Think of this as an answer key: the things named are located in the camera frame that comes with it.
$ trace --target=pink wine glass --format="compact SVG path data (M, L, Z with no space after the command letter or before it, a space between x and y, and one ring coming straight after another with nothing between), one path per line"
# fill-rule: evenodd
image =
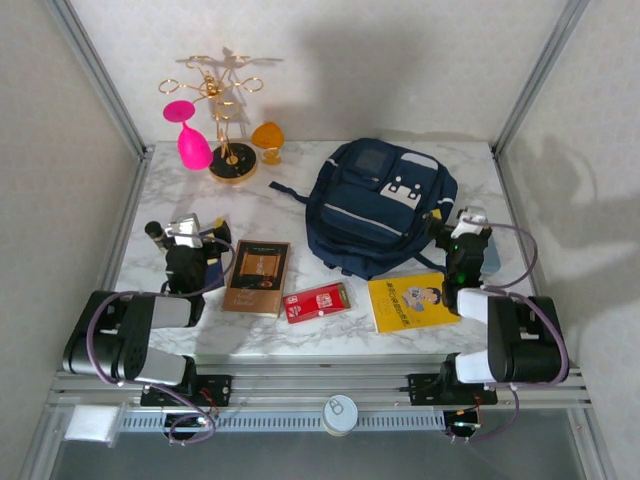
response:
M178 152L182 163L189 170L202 170L213 162L213 152L207 139L199 131L187 125L187 120L196 113L196 107L187 100L171 102L164 108L164 118L174 123L182 123L178 136Z

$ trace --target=red box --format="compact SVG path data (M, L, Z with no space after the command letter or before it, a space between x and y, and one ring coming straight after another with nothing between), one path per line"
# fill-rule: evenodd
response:
M347 289L343 283L334 283L287 295L283 301L289 323L332 315L351 308Z

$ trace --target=yellow book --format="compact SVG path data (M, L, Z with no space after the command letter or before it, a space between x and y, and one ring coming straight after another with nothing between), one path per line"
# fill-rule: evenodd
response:
M460 321L442 304L441 273L384 278L369 282L379 333L434 327Z

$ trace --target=gray wall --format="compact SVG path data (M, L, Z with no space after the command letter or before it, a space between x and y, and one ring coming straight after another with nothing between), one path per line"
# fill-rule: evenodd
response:
M0 15L0 477L17 476L135 169L42 0Z
M640 469L639 18L591 1L505 162L623 479Z
M260 61L238 70L264 88L239 90L246 136L266 120L289 140L493 140L566 0L72 0L148 143L175 140L161 115L193 90L158 92L166 78L199 84L177 62ZM205 102L189 124L209 139ZM232 127L231 136L241 134Z

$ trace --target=white sponge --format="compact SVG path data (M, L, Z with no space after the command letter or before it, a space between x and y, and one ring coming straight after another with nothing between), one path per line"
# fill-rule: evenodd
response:
M77 405L65 440L111 443L118 430L121 410L119 406Z

